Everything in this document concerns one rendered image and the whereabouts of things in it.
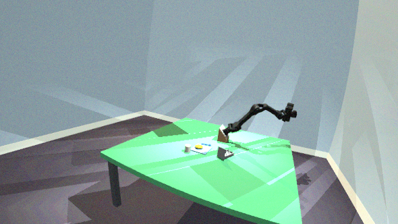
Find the white dish rack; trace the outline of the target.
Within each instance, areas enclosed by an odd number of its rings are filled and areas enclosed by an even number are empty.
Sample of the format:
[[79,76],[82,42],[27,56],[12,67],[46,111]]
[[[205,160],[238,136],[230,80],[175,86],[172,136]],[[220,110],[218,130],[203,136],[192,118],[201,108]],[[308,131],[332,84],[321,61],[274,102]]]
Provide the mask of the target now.
[[219,146],[219,148],[217,150],[217,156],[221,157],[222,159],[229,158],[229,157],[231,157],[233,155],[234,155],[234,152],[230,151],[229,149],[226,150],[224,148],[221,148],[220,146]]

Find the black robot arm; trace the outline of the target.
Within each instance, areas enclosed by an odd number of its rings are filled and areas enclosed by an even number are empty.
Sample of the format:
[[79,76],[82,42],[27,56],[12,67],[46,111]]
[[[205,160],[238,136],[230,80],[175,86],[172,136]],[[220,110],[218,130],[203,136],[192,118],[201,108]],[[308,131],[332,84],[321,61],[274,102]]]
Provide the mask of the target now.
[[[260,107],[262,107],[262,108],[260,109]],[[261,103],[253,104],[250,111],[248,113],[246,113],[244,117],[242,117],[239,121],[237,121],[235,123],[230,123],[229,127],[227,127],[226,129],[223,130],[225,136],[227,136],[230,132],[234,133],[234,132],[239,131],[241,129],[241,126],[247,120],[249,120],[249,118],[251,118],[253,115],[263,112],[264,110],[271,112],[273,115],[275,115],[275,117],[277,117],[278,119],[282,119],[282,121],[284,121],[284,122],[289,118],[289,116],[294,117],[294,118],[296,118],[296,116],[297,116],[296,110],[293,110],[293,107],[291,107],[291,106],[287,106],[285,108],[285,110],[282,109],[281,111],[278,111],[278,110],[275,110],[274,108],[270,107],[267,104],[261,104]],[[282,114],[282,112],[284,115]]]

